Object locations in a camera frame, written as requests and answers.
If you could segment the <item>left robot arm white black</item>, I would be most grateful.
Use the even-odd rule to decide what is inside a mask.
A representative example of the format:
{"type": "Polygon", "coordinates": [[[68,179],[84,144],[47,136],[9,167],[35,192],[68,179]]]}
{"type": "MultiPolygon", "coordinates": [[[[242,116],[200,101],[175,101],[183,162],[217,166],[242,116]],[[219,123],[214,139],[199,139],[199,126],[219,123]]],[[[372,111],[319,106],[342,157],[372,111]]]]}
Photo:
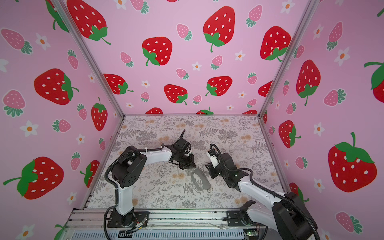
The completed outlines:
{"type": "Polygon", "coordinates": [[[135,228],[133,188],[145,166],[166,162],[182,170],[195,169],[191,144],[162,145],[156,149],[137,149],[129,146],[106,170],[105,181],[115,189],[115,205],[109,207],[104,217],[105,228],[135,228]]]}

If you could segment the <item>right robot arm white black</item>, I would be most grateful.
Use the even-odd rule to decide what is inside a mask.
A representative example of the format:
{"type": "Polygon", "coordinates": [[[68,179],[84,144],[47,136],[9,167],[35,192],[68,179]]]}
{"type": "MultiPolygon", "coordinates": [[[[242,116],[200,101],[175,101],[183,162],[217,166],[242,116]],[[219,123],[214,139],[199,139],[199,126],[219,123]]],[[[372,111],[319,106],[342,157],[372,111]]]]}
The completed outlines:
{"type": "Polygon", "coordinates": [[[293,192],[283,194],[256,182],[254,172],[236,168],[226,153],[207,152],[206,165],[212,179],[222,177],[229,188],[250,196],[257,202],[241,208],[247,225],[261,223],[279,233],[283,240],[319,240],[318,227],[301,198],[293,192]]]}

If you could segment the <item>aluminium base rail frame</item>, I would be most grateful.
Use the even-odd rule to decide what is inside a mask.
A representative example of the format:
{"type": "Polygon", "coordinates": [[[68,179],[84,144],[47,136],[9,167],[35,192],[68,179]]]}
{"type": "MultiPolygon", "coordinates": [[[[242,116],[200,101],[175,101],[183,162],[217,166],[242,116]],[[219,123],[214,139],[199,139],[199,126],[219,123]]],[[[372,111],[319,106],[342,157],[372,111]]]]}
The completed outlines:
{"type": "Polygon", "coordinates": [[[279,240],[273,216],[257,208],[256,222],[244,225],[238,209],[139,209],[144,222],[130,234],[128,227],[103,228],[104,209],[73,211],[60,240],[279,240]]]}

